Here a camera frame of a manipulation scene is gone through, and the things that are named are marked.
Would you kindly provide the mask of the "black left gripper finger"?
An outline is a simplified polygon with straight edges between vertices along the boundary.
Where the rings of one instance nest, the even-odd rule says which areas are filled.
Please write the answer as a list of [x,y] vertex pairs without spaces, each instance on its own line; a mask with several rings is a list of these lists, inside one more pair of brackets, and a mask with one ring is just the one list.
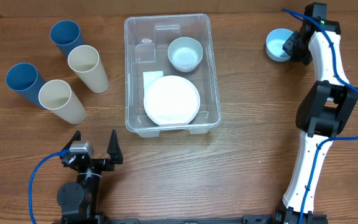
[[110,156],[110,160],[112,160],[113,164],[122,164],[123,163],[123,155],[121,152],[121,148],[119,147],[117,132],[113,129],[111,133],[111,137],[108,144],[107,153]]
[[77,130],[73,137],[69,140],[69,142],[63,147],[63,150],[69,149],[74,141],[80,141],[81,140],[81,133],[79,130]]

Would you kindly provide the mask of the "light blue bowl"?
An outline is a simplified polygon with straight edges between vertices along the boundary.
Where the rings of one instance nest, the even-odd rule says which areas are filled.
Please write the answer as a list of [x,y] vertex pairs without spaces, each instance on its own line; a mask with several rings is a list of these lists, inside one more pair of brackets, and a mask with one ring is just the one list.
[[270,59],[276,62],[290,60],[290,56],[283,50],[283,45],[292,34],[293,31],[288,29],[274,29],[268,34],[265,51]]

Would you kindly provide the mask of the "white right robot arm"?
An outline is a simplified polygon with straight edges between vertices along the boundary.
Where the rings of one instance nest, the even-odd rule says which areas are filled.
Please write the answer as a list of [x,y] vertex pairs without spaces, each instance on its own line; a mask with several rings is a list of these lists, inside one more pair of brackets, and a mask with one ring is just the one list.
[[342,132],[358,94],[348,87],[339,48],[340,25],[327,20],[327,5],[314,2],[305,7],[303,14],[312,20],[303,21],[282,49],[293,61],[313,64],[315,83],[296,114],[296,126],[301,131],[300,149],[283,204],[294,212],[311,213],[319,175],[331,147],[328,138]]

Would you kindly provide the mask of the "pink plate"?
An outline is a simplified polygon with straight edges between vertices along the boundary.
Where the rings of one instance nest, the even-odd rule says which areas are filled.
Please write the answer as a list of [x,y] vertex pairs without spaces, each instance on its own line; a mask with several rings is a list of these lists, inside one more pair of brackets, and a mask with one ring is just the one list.
[[166,76],[154,81],[144,95],[144,110],[157,125],[188,124],[198,114],[201,98],[186,78]]

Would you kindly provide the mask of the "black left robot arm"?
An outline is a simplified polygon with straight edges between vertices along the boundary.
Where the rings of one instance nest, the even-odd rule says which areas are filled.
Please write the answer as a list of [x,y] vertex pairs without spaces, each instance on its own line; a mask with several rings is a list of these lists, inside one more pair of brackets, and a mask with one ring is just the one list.
[[99,189],[103,172],[114,170],[123,163],[123,156],[113,130],[109,140],[108,158],[95,159],[89,141],[81,140],[76,131],[62,150],[60,156],[64,167],[77,171],[76,181],[63,184],[57,193],[57,203],[62,209],[61,223],[110,223],[110,218],[98,212]]

